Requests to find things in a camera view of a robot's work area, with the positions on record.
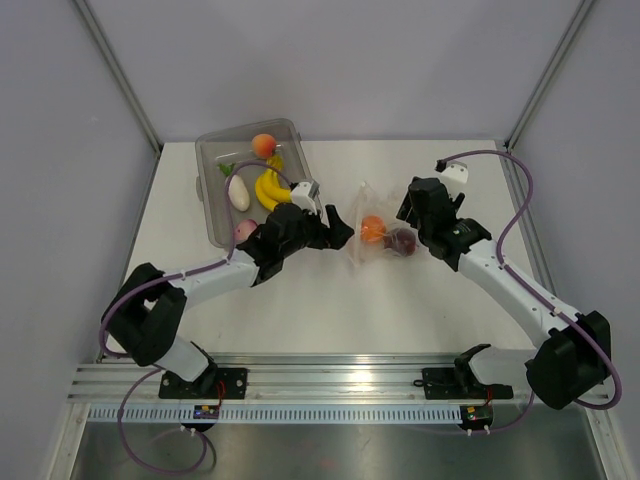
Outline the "orange toy fruit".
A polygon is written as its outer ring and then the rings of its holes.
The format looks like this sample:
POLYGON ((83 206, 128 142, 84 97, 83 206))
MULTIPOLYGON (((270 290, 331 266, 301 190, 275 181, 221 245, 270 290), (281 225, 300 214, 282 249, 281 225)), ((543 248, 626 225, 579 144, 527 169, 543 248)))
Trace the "orange toy fruit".
POLYGON ((362 218, 360 223, 360 240, 366 244, 376 244, 383 240, 387 227, 384 220, 376 215, 362 218))

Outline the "clear zip top bag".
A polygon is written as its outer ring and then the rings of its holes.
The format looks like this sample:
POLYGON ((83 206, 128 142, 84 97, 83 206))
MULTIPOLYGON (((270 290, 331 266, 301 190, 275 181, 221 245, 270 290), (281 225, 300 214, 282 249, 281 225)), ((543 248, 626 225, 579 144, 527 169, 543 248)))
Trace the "clear zip top bag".
POLYGON ((347 215, 354 236, 347 242, 346 252, 354 268, 378 260, 409 262, 429 258, 418 241, 417 231, 396 217, 403 198, 399 187, 379 193, 366 182, 360 184, 347 215))

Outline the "dark red toy plum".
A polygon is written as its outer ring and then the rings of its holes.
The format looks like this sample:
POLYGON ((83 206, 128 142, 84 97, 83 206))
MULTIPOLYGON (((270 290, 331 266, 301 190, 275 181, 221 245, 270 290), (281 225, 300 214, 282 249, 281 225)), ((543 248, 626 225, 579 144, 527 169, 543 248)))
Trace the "dark red toy plum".
POLYGON ((416 236, 407 228, 388 231, 383 237, 383 245, 386 250, 391 250, 400 257, 412 256, 417 249, 416 236))

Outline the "yellow white-dotted toy food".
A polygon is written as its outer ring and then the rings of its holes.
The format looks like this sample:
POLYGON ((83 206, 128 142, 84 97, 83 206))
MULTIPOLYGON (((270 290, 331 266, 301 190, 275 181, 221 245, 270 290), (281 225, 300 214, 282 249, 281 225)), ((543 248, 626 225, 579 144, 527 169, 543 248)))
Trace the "yellow white-dotted toy food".
POLYGON ((278 172, 283 167, 282 158, 278 154, 272 154, 266 163, 271 169, 265 169, 258 177, 254 190, 259 203, 269 212, 273 212, 279 204, 291 202, 291 193, 279 183, 278 172))

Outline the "purple white-dotted toy food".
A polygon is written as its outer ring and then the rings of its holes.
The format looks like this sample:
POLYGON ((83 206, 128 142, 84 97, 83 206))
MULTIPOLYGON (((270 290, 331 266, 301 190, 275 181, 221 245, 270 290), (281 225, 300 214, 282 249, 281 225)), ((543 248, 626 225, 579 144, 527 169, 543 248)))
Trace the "purple white-dotted toy food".
POLYGON ((251 234, 257 229, 258 223, 253 219, 246 219, 241 221, 234 228, 234 240, 236 244, 241 244, 245 242, 251 234))

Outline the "white toy food piece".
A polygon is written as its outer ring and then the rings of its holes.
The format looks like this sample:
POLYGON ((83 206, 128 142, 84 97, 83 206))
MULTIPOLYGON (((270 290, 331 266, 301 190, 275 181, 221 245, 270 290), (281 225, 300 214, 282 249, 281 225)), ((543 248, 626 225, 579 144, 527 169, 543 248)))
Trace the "white toy food piece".
POLYGON ((218 169, 228 180, 228 198, 232 206, 240 212, 246 212, 250 207, 250 195, 242 177, 233 174, 234 167, 234 164, 218 164, 218 169))

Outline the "orange pink toy peach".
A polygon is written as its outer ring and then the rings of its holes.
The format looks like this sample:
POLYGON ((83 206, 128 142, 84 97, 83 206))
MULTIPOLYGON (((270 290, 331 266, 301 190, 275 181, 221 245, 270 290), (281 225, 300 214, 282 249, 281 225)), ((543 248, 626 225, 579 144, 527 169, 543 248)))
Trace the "orange pink toy peach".
POLYGON ((277 150, 277 141, 272 135, 261 133, 252 139, 251 147, 258 158, 268 159, 275 155, 277 150))

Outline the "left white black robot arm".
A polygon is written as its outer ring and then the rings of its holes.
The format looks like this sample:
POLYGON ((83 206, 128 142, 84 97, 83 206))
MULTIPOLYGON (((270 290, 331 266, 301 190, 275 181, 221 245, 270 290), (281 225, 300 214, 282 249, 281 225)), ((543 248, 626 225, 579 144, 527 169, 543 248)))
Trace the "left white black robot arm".
POLYGON ((101 335, 114 338, 138 366, 153 365, 167 378, 178 379, 195 398, 221 394, 222 376, 214 359, 178 334, 186 311, 268 281, 287 257, 302 249, 342 249, 354 230, 334 206, 325 210, 320 215, 280 204, 246 240, 210 265, 174 274, 150 263, 139 265, 105 311, 101 335))

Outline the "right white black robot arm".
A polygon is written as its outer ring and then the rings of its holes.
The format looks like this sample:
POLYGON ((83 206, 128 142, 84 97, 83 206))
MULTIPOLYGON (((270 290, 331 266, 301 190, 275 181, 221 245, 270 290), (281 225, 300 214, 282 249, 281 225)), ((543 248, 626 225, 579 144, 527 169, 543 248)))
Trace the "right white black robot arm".
POLYGON ((612 373, 611 330, 597 311, 583 314, 499 256, 498 245, 477 221, 460 219, 464 197, 450 197, 437 178, 412 179, 397 213, 418 231, 420 242, 484 290, 526 333, 530 350, 477 345, 454 362, 454 384, 466 396, 486 387, 530 388, 548 407, 561 410, 612 373))

